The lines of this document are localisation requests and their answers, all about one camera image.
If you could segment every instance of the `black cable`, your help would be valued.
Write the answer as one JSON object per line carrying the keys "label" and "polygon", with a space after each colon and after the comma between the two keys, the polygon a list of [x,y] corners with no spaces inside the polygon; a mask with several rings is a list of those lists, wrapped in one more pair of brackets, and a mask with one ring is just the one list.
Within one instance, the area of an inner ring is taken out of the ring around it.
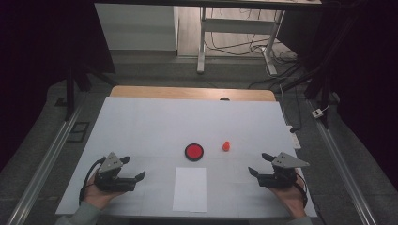
{"label": "black cable", "polygon": [[283,54],[283,53],[289,53],[289,52],[293,52],[293,51],[288,50],[288,51],[280,52],[280,53],[279,53],[279,56],[277,57],[277,56],[275,55],[275,52],[272,50],[272,54],[274,55],[273,59],[275,59],[275,61],[276,61],[278,64],[281,64],[281,65],[288,64],[288,63],[297,63],[297,62],[299,61],[297,58],[289,58],[289,59],[284,59],[284,58],[282,58],[282,54]]}
{"label": "black cable", "polygon": [[292,67],[295,67],[295,68],[294,68],[292,71],[289,71],[289,73],[288,73],[285,77],[280,78],[277,82],[273,83],[273,84],[268,88],[268,90],[271,90],[271,88],[272,88],[275,84],[282,83],[284,80],[286,80],[287,78],[289,78],[290,76],[292,76],[297,70],[299,70],[299,69],[302,67],[302,64],[296,63],[296,64],[293,65]]}
{"label": "black cable", "polygon": [[301,193],[302,195],[302,200],[303,200],[303,204],[304,204],[304,208],[307,205],[308,202],[308,197],[307,197],[307,183],[305,182],[305,180],[302,178],[302,176],[300,176],[298,173],[296,173],[296,175],[302,180],[302,182],[304,183],[304,187],[305,190],[298,184],[298,183],[294,183],[293,185],[298,189],[298,191]]}
{"label": "black cable", "polygon": [[93,184],[87,185],[87,181],[88,178],[90,177],[91,172],[93,172],[94,168],[97,166],[97,164],[102,164],[105,161],[106,157],[103,157],[101,159],[98,159],[90,168],[90,170],[88,170],[87,175],[85,176],[85,180],[83,182],[83,186],[80,189],[80,194],[79,194],[79,205],[81,205],[82,200],[84,199],[84,195],[85,195],[85,188],[92,186]]}
{"label": "black cable", "polygon": [[254,50],[251,50],[251,51],[249,51],[249,52],[244,52],[244,53],[232,53],[232,52],[224,51],[224,50],[222,50],[222,49],[213,49],[213,48],[210,48],[210,47],[207,45],[206,42],[205,42],[205,45],[206,45],[206,47],[207,47],[208,49],[210,49],[210,50],[219,51],[219,52],[223,52],[223,53],[229,53],[229,54],[232,54],[232,55],[244,55],[244,54],[249,54],[249,53],[253,53],[253,52],[254,52]]}
{"label": "black cable", "polygon": [[[285,72],[283,72],[280,76],[283,76],[284,74],[286,74],[290,69],[292,69],[295,65],[293,65],[292,67],[290,67],[290,68],[288,68]],[[251,84],[249,84],[249,86],[247,87],[247,89],[251,89],[252,88],[252,86],[253,85],[255,85],[255,84],[259,84],[259,83],[266,83],[266,82],[269,82],[269,81],[272,81],[272,80],[276,80],[276,78],[270,78],[270,79],[264,79],[263,81],[258,81],[258,82],[252,82]]]}
{"label": "black cable", "polygon": [[[255,41],[253,41],[253,43],[256,43],[256,42],[261,42],[261,41],[266,41],[266,40],[268,40],[268,38],[267,39],[260,39],[260,40],[255,40]],[[213,41],[213,46],[214,46],[214,48],[216,48],[216,49],[230,49],[230,48],[234,48],[234,47],[238,47],[238,46],[242,46],[242,45],[247,45],[247,44],[250,44],[250,43],[252,43],[251,41],[248,41],[248,42],[244,42],[244,43],[241,43],[241,44],[236,44],[236,45],[229,45],[229,46],[223,46],[223,47],[216,47],[215,45],[214,45],[214,41]]]}

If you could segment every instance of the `cable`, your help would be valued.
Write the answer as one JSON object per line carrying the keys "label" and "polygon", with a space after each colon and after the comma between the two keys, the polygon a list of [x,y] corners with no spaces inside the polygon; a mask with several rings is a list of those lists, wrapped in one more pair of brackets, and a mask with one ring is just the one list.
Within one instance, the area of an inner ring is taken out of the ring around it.
{"label": "cable", "polygon": [[85,195],[85,188],[92,186],[93,184],[87,185],[87,181],[88,178],[90,177],[91,172],[93,172],[94,168],[97,166],[97,164],[102,164],[105,161],[106,157],[103,157],[101,159],[98,159],[90,168],[90,170],[88,170],[87,175],[85,176],[85,180],[83,182],[83,186],[80,189],[80,194],[79,194],[79,205],[81,205],[82,200],[84,199],[84,195]]}
{"label": "cable", "polygon": [[301,193],[302,195],[302,200],[303,200],[303,204],[304,204],[304,208],[307,205],[308,202],[308,197],[307,197],[307,183],[305,182],[305,180],[302,178],[302,176],[300,176],[298,173],[296,173],[296,175],[302,180],[302,182],[304,183],[304,187],[305,190],[298,184],[298,183],[294,183],[293,186],[296,187],[298,189],[298,191]]}
{"label": "cable", "polygon": [[223,53],[229,53],[229,54],[232,54],[232,55],[244,55],[244,54],[249,54],[249,53],[253,53],[254,52],[254,50],[251,50],[249,52],[244,52],[244,53],[232,53],[232,52],[224,51],[222,49],[213,49],[213,48],[210,48],[210,47],[208,47],[208,48],[210,50],[219,51],[219,52],[223,52]]}
{"label": "cable", "polygon": [[271,52],[272,52],[272,55],[273,55],[271,57],[275,60],[275,62],[277,62],[278,64],[281,64],[281,65],[288,64],[288,63],[297,63],[299,61],[297,58],[284,59],[284,58],[281,57],[281,55],[283,53],[293,52],[291,50],[280,52],[278,57],[275,55],[275,52],[273,50],[271,50]]}
{"label": "cable", "polygon": [[[261,41],[266,41],[266,40],[268,40],[268,39],[260,39],[260,40],[255,40],[253,43],[256,43],[256,42],[261,42]],[[214,46],[216,49],[230,49],[230,48],[234,48],[234,47],[238,47],[238,46],[242,46],[242,45],[247,45],[247,44],[250,44],[251,42],[250,41],[248,41],[248,42],[245,42],[245,43],[241,43],[241,44],[236,44],[236,45],[229,45],[229,46],[224,46],[224,47],[216,47],[216,46]]]}
{"label": "cable", "polygon": [[322,110],[322,112],[325,111],[325,110],[327,110],[328,107],[329,107],[329,105],[330,105],[330,98],[328,99],[328,106],[327,106],[324,110]]}
{"label": "cable", "polygon": [[[280,76],[283,76],[284,74],[286,74],[287,72],[289,72],[289,70],[292,69],[294,66],[295,66],[295,65],[293,65],[292,67],[288,68],[288,69],[287,69],[285,72],[283,72]],[[290,75],[288,75],[287,77],[280,78],[280,80],[277,81],[277,82],[275,82],[273,85],[275,85],[276,83],[279,83],[279,82],[284,81],[284,80],[287,79],[289,76],[290,76]],[[251,84],[249,84],[249,86],[247,87],[247,89],[251,89],[252,86],[255,85],[255,84],[266,83],[266,82],[270,82],[270,81],[273,81],[273,80],[276,80],[276,78],[272,78],[272,77],[271,77],[270,79],[264,79],[263,81],[252,82]]]}
{"label": "cable", "polygon": [[289,78],[290,76],[292,76],[297,70],[299,70],[302,67],[302,64],[298,64],[296,63],[295,65],[293,65],[292,67],[290,67],[285,73],[287,73],[287,75],[281,79],[279,79],[277,82],[273,83],[268,89],[271,90],[272,86],[278,83],[282,83],[284,80],[286,80],[287,78]]}
{"label": "cable", "polygon": [[297,70],[299,70],[299,68],[301,68],[301,64],[296,63],[293,66],[291,66],[290,68],[288,68],[285,72],[279,74],[278,76],[274,76],[274,75],[270,75],[269,71],[267,70],[267,75],[270,78],[275,78],[275,79],[279,79],[279,80],[285,80],[286,78],[290,77],[291,75],[293,75],[294,72],[296,72]]}

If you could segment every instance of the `black panel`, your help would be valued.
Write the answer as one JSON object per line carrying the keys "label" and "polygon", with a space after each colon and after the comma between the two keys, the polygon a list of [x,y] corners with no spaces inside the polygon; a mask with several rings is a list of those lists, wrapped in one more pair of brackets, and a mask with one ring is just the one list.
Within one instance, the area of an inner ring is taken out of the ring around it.
{"label": "black panel", "polygon": [[277,39],[298,57],[305,58],[312,50],[321,17],[321,12],[286,11]]}
{"label": "black panel", "polygon": [[92,2],[1,1],[0,30],[2,168],[70,68],[115,69]]}
{"label": "black panel", "polygon": [[332,89],[339,114],[398,189],[398,8],[371,0],[336,55]]}

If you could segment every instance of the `metal frame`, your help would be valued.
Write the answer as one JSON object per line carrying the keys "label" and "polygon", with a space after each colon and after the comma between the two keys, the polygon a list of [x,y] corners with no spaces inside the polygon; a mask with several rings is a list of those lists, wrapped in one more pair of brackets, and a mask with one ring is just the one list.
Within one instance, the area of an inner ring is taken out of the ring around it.
{"label": "metal frame", "polygon": [[[310,100],[307,100],[307,104],[310,109],[309,113],[315,110]],[[349,170],[338,145],[334,141],[333,136],[331,135],[330,131],[323,126],[320,120],[316,120],[316,125],[318,126],[319,132],[330,152],[330,156],[336,165],[337,171],[343,179],[345,188],[352,198],[353,204],[357,208],[358,215],[360,216],[362,223],[366,225],[376,225],[377,222],[375,221],[375,216],[369,207],[369,204],[363,197],[362,191],[355,182],[354,176]]]}
{"label": "metal frame", "polygon": [[236,33],[236,34],[259,34],[269,35],[269,40],[266,48],[262,48],[263,55],[267,63],[270,75],[276,75],[277,71],[272,62],[270,55],[272,45],[278,34],[281,25],[284,11],[277,11],[277,16],[274,22],[264,21],[242,21],[242,20],[229,20],[229,19],[206,19],[206,8],[202,7],[201,15],[201,34],[198,53],[198,64],[196,72],[203,74],[205,72],[205,33]]}
{"label": "metal frame", "polygon": [[74,122],[79,116],[85,101],[85,97],[86,94],[80,94],[77,97],[78,104],[75,111],[70,116],[70,119],[63,123],[61,128],[58,130],[58,133],[55,135],[55,138],[47,150],[46,155],[40,162],[38,169],[36,170],[29,182],[29,185],[26,187],[25,192],[20,198],[20,201],[12,212],[7,225],[24,224],[27,216],[30,213],[30,210],[33,207],[33,204],[35,203],[36,198],[44,186],[48,175],[50,174],[51,169],[53,168],[53,165],[55,164],[56,159],[58,158],[59,153],[61,152],[62,147],[64,146],[65,141],[67,140]]}

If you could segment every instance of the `red button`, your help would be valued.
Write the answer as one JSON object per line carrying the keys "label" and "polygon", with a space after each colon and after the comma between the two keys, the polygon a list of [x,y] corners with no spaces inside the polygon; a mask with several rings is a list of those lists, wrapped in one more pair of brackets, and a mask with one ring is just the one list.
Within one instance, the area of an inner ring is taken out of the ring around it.
{"label": "red button", "polygon": [[191,143],[185,148],[185,156],[190,161],[197,161],[201,159],[203,154],[203,147],[198,143]]}

